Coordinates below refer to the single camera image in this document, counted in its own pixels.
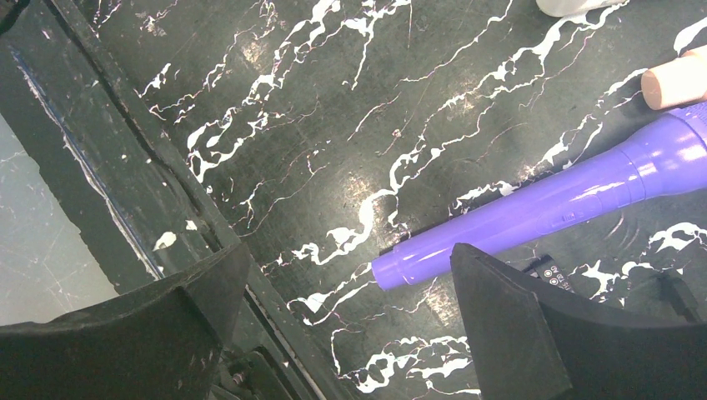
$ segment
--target purple plastic tube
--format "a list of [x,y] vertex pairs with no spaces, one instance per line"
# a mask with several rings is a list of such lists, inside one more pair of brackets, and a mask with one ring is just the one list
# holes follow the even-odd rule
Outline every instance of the purple plastic tube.
[[707,102],[662,114],[596,157],[423,232],[372,263],[389,290],[450,271],[455,243],[489,254],[647,198],[707,188]]

